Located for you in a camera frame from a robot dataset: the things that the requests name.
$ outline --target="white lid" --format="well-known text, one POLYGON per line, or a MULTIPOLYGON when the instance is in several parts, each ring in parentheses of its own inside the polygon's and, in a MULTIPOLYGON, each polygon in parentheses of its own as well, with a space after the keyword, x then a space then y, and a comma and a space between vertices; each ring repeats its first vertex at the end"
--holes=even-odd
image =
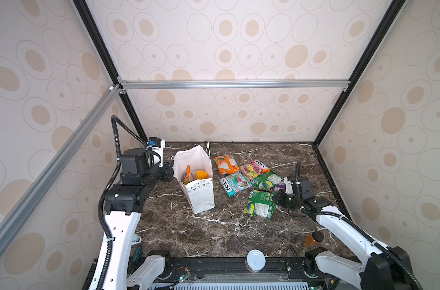
POLYGON ((265 256, 259 250, 252 250, 247 254, 247 265, 254 271, 260 271, 265 266, 265 256))

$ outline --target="black lid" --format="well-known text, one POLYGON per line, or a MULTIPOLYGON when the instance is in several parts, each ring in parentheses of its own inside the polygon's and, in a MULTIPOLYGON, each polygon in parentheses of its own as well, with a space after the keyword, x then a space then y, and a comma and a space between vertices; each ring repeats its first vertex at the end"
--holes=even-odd
POLYGON ((312 238, 316 241, 316 242, 321 242, 325 239, 325 235, 323 235, 323 233, 321 231, 314 231, 312 233, 312 238))

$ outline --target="can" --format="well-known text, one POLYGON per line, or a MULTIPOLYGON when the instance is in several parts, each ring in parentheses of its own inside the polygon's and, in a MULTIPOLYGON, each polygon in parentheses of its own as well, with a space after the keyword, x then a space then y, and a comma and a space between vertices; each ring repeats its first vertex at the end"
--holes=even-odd
POLYGON ((246 257, 246 268, 252 273, 257 273, 265 267, 265 256, 259 250, 252 250, 246 257))

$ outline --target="silver horizontal bar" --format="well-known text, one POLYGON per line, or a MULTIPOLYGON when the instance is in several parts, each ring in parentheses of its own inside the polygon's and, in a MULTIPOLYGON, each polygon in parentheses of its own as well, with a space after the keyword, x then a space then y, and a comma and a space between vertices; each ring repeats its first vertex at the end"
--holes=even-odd
POLYGON ((0 257, 120 91, 118 84, 114 84, 113 89, 108 90, 101 97, 39 177, 36 178, 15 208, 1 222, 0 257))
POLYGON ((229 88, 347 88, 349 79, 296 80, 231 80, 231 81, 123 81, 125 90, 131 89, 229 89, 229 88))

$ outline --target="black frame post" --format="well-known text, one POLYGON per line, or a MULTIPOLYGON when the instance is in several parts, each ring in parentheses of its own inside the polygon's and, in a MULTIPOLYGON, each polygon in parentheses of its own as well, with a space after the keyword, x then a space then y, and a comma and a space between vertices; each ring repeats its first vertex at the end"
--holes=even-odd
MULTIPOLYGON (((85 0, 73 0, 73 3, 75 4, 76 9, 78 10, 78 13, 81 16, 81 19, 83 20, 83 23, 86 26, 86 29, 88 30, 89 36, 91 37, 96 47, 96 50, 99 53, 110 78, 112 79, 112 82, 114 84, 118 84, 120 88, 123 90, 122 85, 118 80, 119 75, 117 69, 113 64, 112 58, 107 50, 104 40, 102 39, 101 33, 99 32, 99 29, 96 26, 93 16, 91 15, 91 11, 89 10, 88 4, 86 4, 85 0)), ((131 104, 130 98, 128 97, 128 94, 125 92, 125 90, 123 90, 123 92, 124 94, 120 94, 120 99, 123 102, 123 105, 125 106, 125 109, 127 110, 131 121, 133 122, 136 132, 138 133, 138 135, 141 137, 142 140, 147 142, 148 139, 146 133, 144 132, 141 122, 139 121, 139 118, 136 115, 136 111, 133 107, 133 104, 131 104)))
POLYGON ((345 91, 341 93, 339 96, 339 99, 336 101, 336 104, 334 105, 333 109, 331 110, 331 113, 328 115, 328 118, 326 119, 325 123, 323 124, 323 127, 321 128, 320 132, 318 133, 314 143, 318 147, 320 143, 323 141, 323 138, 325 137, 326 133, 328 132, 329 128, 335 121, 337 115, 343 108, 344 103, 346 102, 347 98, 351 94, 352 90, 356 86, 358 80, 362 76, 363 72, 365 71, 365 68, 368 66, 368 63, 371 61, 374 53, 380 46, 380 43, 382 42, 384 36, 388 32, 389 28, 391 27, 392 22, 397 17, 397 14, 401 10, 402 6, 404 5, 406 0, 393 0, 391 2, 391 5, 389 5, 388 10, 386 11, 385 15, 381 19, 380 24, 378 25, 378 28, 373 34, 373 37, 371 38, 370 42, 367 45, 367 48, 362 54, 362 57, 360 58, 360 61, 357 63, 356 68, 352 72, 351 77, 349 80, 351 83, 347 87, 345 91))

